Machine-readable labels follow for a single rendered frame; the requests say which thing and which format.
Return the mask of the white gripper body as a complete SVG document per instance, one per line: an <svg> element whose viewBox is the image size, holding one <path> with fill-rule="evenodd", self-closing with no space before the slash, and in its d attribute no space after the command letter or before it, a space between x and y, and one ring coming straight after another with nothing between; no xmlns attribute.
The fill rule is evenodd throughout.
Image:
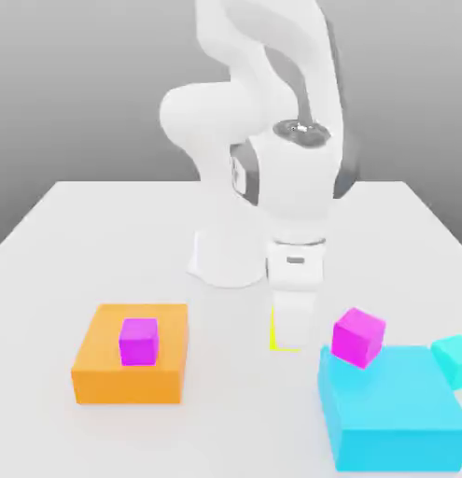
<svg viewBox="0 0 462 478"><path fill-rule="evenodd" d="M266 272L272 289L315 290L324 280L324 245L269 242Z"/></svg>

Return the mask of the small yellow cube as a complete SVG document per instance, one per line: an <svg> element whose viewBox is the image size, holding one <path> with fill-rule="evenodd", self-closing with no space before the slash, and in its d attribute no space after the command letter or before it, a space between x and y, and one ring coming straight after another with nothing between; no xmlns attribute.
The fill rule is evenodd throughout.
<svg viewBox="0 0 462 478"><path fill-rule="evenodd" d="M274 309L272 309L271 316L270 316L269 348L270 348L271 351L290 352L290 353L298 353L298 352L301 351L299 348L285 347L285 346L280 346L280 345L277 344L276 330L275 330L275 323L274 323Z"/></svg>

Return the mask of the small magenta cube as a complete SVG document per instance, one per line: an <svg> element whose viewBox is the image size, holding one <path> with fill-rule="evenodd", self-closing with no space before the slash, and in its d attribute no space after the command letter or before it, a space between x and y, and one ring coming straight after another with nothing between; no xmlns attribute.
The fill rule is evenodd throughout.
<svg viewBox="0 0 462 478"><path fill-rule="evenodd" d="M365 369L380 353L386 322L351 308L334 323L331 353L359 369Z"/></svg>
<svg viewBox="0 0 462 478"><path fill-rule="evenodd" d="M159 354L158 320L154 317L128 317L119 333L122 366L155 366Z"/></svg>

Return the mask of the small turquoise cube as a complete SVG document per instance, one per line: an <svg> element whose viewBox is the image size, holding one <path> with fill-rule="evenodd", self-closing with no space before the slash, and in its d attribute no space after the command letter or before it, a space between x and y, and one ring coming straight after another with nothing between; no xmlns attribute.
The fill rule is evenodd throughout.
<svg viewBox="0 0 462 478"><path fill-rule="evenodd" d="M453 390L462 388L462 335L432 343L430 350Z"/></svg>

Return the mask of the large cyan box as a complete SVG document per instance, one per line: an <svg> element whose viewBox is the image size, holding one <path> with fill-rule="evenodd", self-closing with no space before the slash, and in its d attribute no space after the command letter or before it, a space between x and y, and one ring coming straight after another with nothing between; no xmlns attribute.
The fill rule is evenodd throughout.
<svg viewBox="0 0 462 478"><path fill-rule="evenodd" d="M359 369L323 347L317 383L337 471L460 471L462 407L429 348Z"/></svg>

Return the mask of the large orange box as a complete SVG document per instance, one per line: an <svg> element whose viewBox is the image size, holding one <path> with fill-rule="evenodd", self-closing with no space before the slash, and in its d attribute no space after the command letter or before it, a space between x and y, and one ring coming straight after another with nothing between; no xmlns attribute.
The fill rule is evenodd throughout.
<svg viewBox="0 0 462 478"><path fill-rule="evenodd" d="M157 321L154 365L121 363L119 336L128 318ZM100 305L71 369L77 403L181 402L188 338L188 307L183 303Z"/></svg>

